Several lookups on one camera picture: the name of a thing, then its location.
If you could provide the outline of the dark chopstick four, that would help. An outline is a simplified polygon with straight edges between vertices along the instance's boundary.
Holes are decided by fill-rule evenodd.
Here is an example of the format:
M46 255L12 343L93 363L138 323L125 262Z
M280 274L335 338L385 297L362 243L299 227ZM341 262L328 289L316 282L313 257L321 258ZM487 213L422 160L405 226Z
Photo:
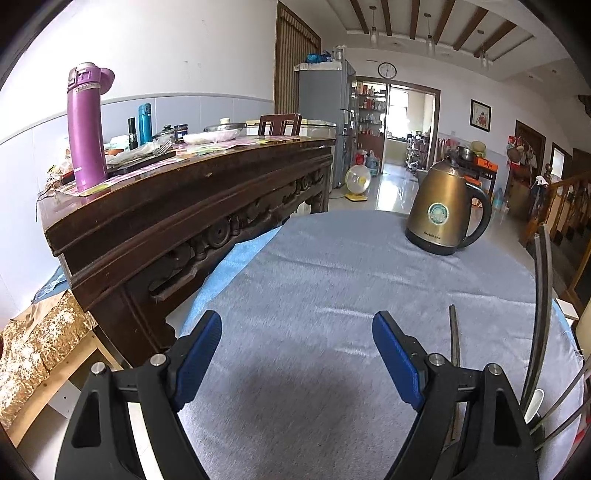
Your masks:
M575 412L573 412L564 422L562 422L554 431L548 434L535 448L534 451L540 451L546 443L561 435L570 427L587 409L591 399L587 399Z

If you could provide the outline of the dark chopstick one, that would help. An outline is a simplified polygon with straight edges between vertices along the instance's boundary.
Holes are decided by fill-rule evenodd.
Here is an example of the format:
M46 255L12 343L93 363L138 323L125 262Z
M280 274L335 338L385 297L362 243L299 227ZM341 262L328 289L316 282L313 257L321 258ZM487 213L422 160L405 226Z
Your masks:
M454 304L449 306L449 317L450 317L450 335L451 335L451 363L455 367L460 366L460 335L457 318L457 310ZM459 415L460 407L455 406L454 413L452 415L452 423L448 430L446 445L451 445L456 437L458 436L459 426Z

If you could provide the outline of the dark chopstick three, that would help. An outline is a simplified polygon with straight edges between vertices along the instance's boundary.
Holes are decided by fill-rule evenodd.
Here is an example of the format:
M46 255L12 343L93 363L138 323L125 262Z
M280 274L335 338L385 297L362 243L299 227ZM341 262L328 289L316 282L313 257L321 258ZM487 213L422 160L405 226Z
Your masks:
M584 376L586 371L590 368L590 355L585 359L582 367L577 372L573 380L567 386L567 388L562 392L562 394L558 397L558 399L552 404L552 406L546 411L546 413L540 418L540 420L535 424L533 429L530 431L531 435L539 430L544 422L559 408L562 402L569 396L573 388L577 385L578 381Z

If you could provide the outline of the dark chopstick two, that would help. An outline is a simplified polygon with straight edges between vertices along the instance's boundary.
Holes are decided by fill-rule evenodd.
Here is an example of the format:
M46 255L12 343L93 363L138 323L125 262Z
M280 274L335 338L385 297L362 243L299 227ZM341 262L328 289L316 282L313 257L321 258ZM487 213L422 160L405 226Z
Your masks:
M527 410L533 399L549 338L553 287L550 243L548 228L545 224L541 224L534 235L536 308L529 364L520 401L523 412Z

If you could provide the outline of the white spoon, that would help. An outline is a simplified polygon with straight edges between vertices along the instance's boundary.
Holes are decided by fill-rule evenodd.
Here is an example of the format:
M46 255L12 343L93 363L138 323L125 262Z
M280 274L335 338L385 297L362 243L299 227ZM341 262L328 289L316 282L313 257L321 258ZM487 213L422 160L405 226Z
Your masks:
M539 412L539 409L544 401L544 397L545 397L545 392L543 389L541 388L537 388L532 396L532 399L528 405L528 408L525 411L524 414L524 420L527 424L530 424L534 418L536 417L536 415Z

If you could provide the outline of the gold patterned bag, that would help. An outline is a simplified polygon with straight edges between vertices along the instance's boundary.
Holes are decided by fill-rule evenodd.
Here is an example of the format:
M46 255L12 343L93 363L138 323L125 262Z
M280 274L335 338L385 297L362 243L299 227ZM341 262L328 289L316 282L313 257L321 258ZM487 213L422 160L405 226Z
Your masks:
M69 290L30 305L1 331L1 425L9 431L58 367L95 345L96 322Z

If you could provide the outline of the dark carved wooden sideboard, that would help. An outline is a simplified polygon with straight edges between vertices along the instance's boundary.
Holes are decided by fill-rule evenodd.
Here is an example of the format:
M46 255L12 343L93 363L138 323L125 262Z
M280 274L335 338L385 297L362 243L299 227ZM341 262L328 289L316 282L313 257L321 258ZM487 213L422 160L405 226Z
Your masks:
M307 204L325 212L330 138L273 138L193 156L99 193L39 205L47 244L72 293L130 366L172 345L167 316L235 244Z

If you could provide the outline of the grey table cloth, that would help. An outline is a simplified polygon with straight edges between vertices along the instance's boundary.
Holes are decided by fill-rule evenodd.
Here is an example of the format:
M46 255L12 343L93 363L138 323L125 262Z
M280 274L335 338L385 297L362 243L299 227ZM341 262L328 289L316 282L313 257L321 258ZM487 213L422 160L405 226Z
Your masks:
M415 419L381 359L372 321L391 313L426 351L499 364L523 387L535 318L528 268L486 239L451 256L408 241L383 211L293 218L239 244L198 290L222 334L197 396L180 411L213 479L382 479Z

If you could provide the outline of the gold electric kettle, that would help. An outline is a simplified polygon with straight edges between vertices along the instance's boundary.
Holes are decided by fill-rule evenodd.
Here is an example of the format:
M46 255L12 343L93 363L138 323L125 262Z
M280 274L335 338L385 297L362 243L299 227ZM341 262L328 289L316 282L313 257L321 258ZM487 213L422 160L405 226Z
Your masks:
M478 226L468 234L473 199L480 202L483 213ZM479 240L491 217L489 196L466 181L456 162L446 159L434 164L420 184L405 234L415 246L449 256Z

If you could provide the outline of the wooden staircase railing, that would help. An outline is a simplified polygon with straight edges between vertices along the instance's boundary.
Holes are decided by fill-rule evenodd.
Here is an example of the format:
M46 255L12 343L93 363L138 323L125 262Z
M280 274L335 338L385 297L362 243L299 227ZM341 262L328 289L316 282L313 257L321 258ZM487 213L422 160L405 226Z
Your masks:
M590 226L590 172L542 187L520 237L524 247L530 244L542 224L557 244L565 238L571 240L575 233L582 234Z

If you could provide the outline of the dark side table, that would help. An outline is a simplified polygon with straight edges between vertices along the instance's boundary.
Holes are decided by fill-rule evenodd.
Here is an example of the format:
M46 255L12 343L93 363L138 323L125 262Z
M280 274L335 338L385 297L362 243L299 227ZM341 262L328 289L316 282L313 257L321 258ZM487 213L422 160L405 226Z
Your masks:
M498 167L488 160L476 159L467 161L458 159L463 175L474 185L480 186L493 199L497 181Z

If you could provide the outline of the yellow floor fan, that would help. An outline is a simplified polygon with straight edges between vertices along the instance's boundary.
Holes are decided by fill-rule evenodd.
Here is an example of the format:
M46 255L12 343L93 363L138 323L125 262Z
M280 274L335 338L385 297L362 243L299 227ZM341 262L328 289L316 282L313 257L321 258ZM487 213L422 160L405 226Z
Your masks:
M370 169L363 164L356 164L349 168L346 173L346 193L345 197L352 202L367 201L367 192L372 181Z

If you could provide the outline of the teal thermos bottle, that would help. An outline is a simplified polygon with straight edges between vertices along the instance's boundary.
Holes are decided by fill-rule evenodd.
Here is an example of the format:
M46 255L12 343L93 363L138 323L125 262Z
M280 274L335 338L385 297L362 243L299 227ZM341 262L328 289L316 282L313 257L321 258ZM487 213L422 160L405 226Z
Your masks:
M152 115L150 103L144 103L138 107L137 120L139 144L144 145L152 140Z

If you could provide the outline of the purple thermos bottle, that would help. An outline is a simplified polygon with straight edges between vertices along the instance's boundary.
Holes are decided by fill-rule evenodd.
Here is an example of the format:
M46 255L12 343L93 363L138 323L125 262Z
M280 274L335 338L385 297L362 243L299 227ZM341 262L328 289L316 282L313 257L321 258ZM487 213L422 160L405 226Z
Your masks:
M68 138L77 190L86 191L107 178L101 96L114 82L114 72L84 62L72 68L67 83Z

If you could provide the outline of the white chest freezer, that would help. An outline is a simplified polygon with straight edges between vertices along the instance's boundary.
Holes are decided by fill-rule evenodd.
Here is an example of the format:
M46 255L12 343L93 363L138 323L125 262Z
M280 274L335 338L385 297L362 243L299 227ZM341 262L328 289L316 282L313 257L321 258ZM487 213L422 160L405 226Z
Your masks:
M337 133L335 123L322 120L301 120L300 136L310 138L331 138L335 139ZM259 119L246 121L246 134L256 136L259 131Z

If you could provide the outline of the dark wooden chair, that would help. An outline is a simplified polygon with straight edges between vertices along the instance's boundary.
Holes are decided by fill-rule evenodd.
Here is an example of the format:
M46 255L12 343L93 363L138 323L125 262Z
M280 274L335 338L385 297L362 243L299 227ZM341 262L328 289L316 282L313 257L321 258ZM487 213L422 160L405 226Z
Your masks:
M301 114L273 114L259 118L259 136L285 136L290 128L290 136L298 136L301 131Z

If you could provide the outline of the grey refrigerator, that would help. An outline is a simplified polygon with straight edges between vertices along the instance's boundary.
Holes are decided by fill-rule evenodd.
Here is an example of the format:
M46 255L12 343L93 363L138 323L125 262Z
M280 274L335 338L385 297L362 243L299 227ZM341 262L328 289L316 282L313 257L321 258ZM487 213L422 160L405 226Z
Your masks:
M301 63L294 71L298 75L298 111L305 120L335 126L332 186L339 188L345 183L356 151L356 71L347 60Z

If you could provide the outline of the framed wall picture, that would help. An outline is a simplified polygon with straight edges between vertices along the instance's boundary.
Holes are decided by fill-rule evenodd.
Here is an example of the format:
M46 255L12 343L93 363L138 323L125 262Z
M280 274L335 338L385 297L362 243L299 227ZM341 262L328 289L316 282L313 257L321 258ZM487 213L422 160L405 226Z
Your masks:
M480 101L471 100L470 125L487 133L491 131L492 108Z

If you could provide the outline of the round wall clock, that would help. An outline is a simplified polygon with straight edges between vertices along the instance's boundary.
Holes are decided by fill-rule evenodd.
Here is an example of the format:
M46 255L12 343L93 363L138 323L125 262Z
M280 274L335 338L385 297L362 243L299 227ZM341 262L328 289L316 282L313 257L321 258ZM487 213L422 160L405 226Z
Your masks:
M378 74L386 80L393 80L398 75L398 69L391 62L381 62L378 66Z

